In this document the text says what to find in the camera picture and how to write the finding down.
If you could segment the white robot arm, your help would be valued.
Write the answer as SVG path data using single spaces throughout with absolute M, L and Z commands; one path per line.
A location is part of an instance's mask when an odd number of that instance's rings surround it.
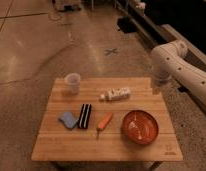
M 206 72 L 184 60 L 188 48 L 182 40 L 158 45 L 151 50 L 153 80 L 166 84 L 173 76 L 206 106 Z

